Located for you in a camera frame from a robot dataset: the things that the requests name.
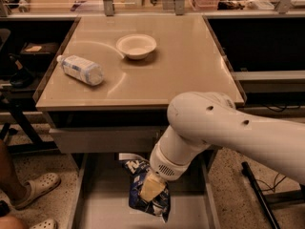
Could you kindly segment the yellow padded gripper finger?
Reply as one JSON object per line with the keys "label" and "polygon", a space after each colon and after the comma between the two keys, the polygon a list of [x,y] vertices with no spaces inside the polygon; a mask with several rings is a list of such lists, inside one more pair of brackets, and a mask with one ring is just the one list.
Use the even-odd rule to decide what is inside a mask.
{"label": "yellow padded gripper finger", "polygon": [[147,202],[156,198],[166,187],[166,181],[155,173],[148,173],[144,179],[140,197]]}

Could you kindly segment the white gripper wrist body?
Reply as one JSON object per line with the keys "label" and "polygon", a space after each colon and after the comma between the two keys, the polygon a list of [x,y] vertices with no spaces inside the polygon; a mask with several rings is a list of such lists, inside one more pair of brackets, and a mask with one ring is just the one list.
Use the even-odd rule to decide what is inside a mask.
{"label": "white gripper wrist body", "polygon": [[189,163],[178,165],[169,161],[162,153],[161,146],[156,144],[150,156],[150,165],[154,172],[167,181],[179,179],[188,169]]}

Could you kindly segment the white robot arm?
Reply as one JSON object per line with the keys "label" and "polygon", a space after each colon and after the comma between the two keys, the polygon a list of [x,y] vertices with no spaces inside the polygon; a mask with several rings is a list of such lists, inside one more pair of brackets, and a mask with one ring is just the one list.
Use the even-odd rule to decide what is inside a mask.
{"label": "white robot arm", "polygon": [[156,198],[191,161],[211,146],[232,149],[298,183],[305,184],[305,125],[245,114],[225,94],[177,95],[167,110],[169,127],[155,144],[151,170],[140,197]]}

